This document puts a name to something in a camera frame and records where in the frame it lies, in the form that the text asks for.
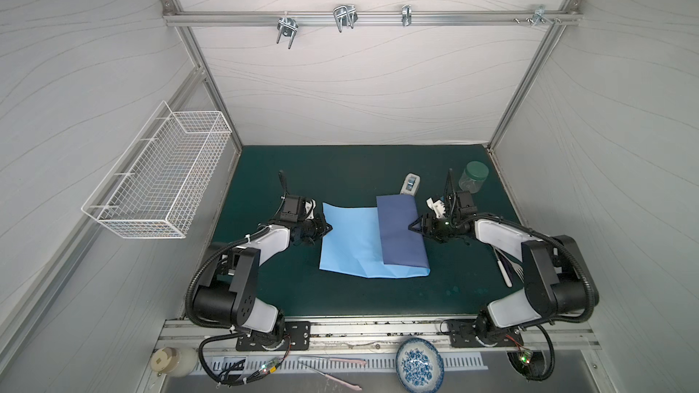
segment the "green mat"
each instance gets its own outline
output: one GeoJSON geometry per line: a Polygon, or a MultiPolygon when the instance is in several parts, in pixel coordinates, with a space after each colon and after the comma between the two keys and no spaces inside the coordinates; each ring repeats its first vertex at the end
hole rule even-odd
{"type": "MultiPolygon", "coordinates": [[[[342,207],[376,206],[376,196],[398,194],[408,173],[420,176],[420,214],[428,197],[441,195],[447,171],[456,181],[469,161],[481,161],[490,176],[473,196],[479,211],[517,221],[493,165],[474,146],[246,146],[214,233],[233,241],[255,231],[277,210],[284,170],[289,193],[342,207]]],[[[259,270],[259,299],[287,316],[411,315],[476,313],[486,303],[521,288],[505,286],[489,246],[472,240],[439,244],[425,240],[430,275],[383,279],[322,271],[321,244],[290,246],[259,270]]]]}

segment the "blue and white plate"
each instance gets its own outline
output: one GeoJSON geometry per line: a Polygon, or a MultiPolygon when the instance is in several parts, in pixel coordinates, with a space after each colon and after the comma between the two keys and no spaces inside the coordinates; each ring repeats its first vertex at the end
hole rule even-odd
{"type": "Polygon", "coordinates": [[[396,371],[403,387],[410,393],[435,393],[444,380],[441,355],[427,340],[411,338],[398,349],[396,371]]]}

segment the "jar with green lid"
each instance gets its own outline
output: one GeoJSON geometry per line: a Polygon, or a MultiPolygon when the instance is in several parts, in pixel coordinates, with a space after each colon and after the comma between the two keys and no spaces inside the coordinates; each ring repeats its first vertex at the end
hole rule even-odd
{"type": "Polygon", "coordinates": [[[461,178],[459,179],[459,188],[469,193],[477,193],[480,190],[483,182],[488,177],[488,166],[480,161],[471,161],[466,165],[461,178]]]}

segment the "black mounting plate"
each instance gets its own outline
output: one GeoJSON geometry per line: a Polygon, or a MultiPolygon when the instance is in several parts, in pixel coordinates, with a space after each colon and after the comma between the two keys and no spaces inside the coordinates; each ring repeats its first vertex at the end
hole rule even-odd
{"type": "MultiPolygon", "coordinates": [[[[473,323],[475,319],[450,319],[446,320],[447,328],[449,329],[449,343],[453,348],[483,348],[484,346],[476,339],[476,334],[473,331],[473,323]]],[[[511,348],[514,343],[509,338],[505,338],[501,342],[492,346],[493,348],[511,348]]]]}
{"type": "Polygon", "coordinates": [[[281,344],[274,349],[266,348],[254,342],[250,337],[243,336],[236,342],[236,350],[240,352],[248,352],[251,350],[286,350],[289,347],[289,340],[292,342],[292,350],[308,350],[310,343],[310,322],[286,322],[284,325],[284,335],[291,338],[285,338],[281,344]]]}

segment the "folded cloth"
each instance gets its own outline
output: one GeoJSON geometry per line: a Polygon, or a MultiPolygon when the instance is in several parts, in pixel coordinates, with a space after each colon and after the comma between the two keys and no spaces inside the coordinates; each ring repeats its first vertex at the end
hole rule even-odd
{"type": "Polygon", "coordinates": [[[376,196],[376,208],[384,264],[429,268],[422,235],[407,229],[417,220],[415,197],[376,196]]]}
{"type": "Polygon", "coordinates": [[[323,237],[320,269],[364,278],[427,276],[430,269],[385,265],[376,208],[340,208],[323,204],[333,230],[323,237]]]}

